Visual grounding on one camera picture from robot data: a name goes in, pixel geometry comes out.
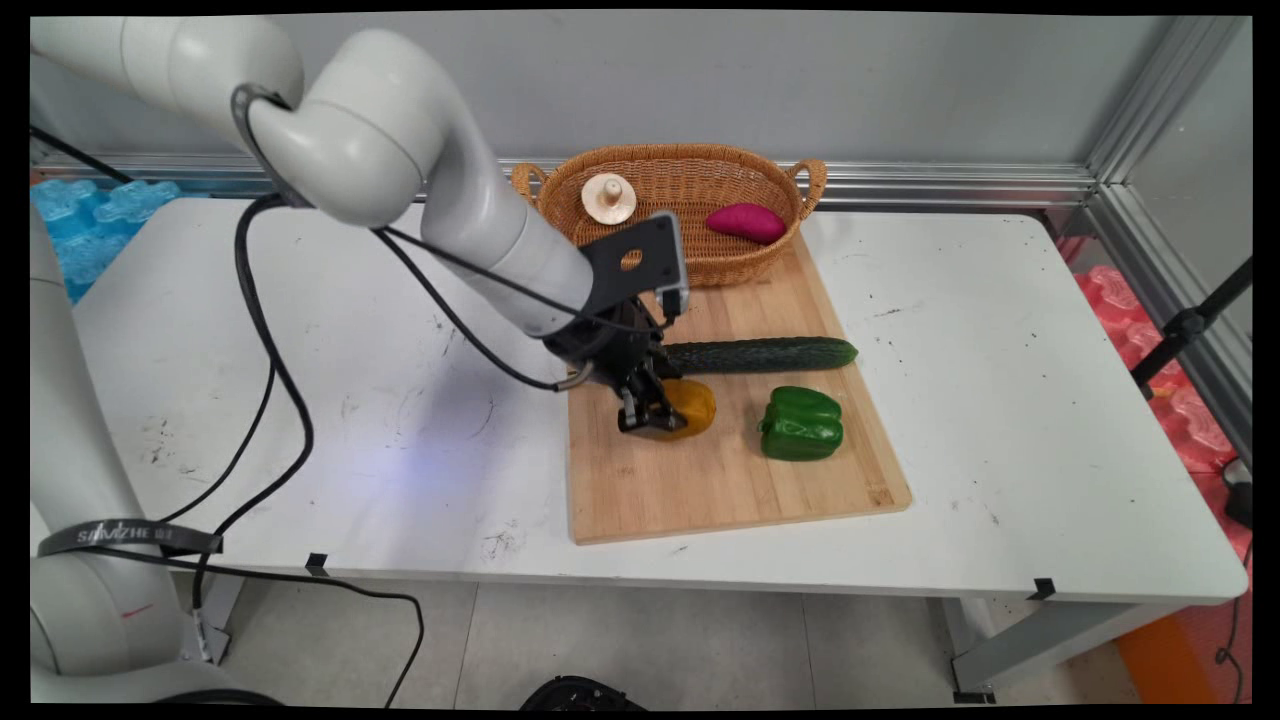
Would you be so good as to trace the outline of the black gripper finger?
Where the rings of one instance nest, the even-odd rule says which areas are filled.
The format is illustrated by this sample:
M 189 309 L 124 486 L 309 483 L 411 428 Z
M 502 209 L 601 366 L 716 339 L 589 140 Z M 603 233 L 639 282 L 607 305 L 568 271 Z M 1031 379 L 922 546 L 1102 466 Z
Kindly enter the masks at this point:
M 684 378 L 659 378 L 655 372 L 644 372 L 644 433 L 687 434 L 690 420 L 686 414 L 692 406 L 692 384 Z
M 631 383 L 617 389 L 620 410 L 617 425 L 620 432 L 635 437 L 658 437 L 659 427 L 659 386 L 653 383 Z

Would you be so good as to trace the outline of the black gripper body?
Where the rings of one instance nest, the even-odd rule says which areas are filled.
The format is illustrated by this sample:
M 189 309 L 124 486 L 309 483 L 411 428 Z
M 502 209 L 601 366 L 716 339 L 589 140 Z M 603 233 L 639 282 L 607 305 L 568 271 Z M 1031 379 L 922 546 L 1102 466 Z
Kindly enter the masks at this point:
M 668 319 L 657 320 L 637 297 L 572 320 L 543 340 L 545 348 L 573 370 L 556 382 L 554 389 L 596 383 L 620 397 L 664 397 L 657 365 L 666 360 L 662 342 L 668 327 Z

